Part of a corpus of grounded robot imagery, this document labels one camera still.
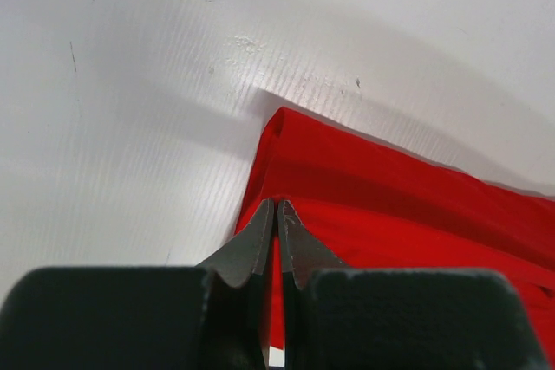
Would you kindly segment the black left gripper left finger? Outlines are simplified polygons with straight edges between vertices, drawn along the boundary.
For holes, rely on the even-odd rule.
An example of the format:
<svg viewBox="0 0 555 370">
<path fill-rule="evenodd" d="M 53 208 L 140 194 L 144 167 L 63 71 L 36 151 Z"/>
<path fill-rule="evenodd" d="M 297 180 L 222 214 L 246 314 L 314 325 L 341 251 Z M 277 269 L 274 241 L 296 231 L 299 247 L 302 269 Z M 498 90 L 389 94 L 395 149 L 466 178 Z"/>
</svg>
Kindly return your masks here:
<svg viewBox="0 0 555 370">
<path fill-rule="evenodd" d="M 1 308 L 4 369 L 266 369 L 274 204 L 195 266 L 45 267 Z"/>
</svg>

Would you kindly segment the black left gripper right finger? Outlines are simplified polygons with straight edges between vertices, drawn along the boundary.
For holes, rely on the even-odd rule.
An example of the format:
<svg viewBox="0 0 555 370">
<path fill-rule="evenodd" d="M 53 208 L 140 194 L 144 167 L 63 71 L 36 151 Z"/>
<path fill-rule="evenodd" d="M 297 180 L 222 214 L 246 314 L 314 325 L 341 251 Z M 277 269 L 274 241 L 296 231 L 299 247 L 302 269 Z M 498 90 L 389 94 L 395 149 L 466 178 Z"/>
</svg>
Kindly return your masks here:
<svg viewBox="0 0 555 370">
<path fill-rule="evenodd" d="M 547 369 L 516 290 L 488 269 L 354 269 L 277 208 L 288 369 Z"/>
</svg>

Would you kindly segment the red t shirt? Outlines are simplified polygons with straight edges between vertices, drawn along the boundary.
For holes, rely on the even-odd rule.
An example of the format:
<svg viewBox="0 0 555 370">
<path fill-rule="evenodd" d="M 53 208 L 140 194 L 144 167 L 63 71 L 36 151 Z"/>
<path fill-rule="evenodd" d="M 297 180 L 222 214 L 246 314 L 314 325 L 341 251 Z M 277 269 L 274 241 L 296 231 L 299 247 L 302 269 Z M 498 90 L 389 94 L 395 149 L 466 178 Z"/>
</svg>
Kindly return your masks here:
<svg viewBox="0 0 555 370">
<path fill-rule="evenodd" d="M 554 203 L 365 140 L 287 107 L 266 124 L 237 226 L 262 200 L 356 268 L 495 269 L 554 355 Z"/>
</svg>

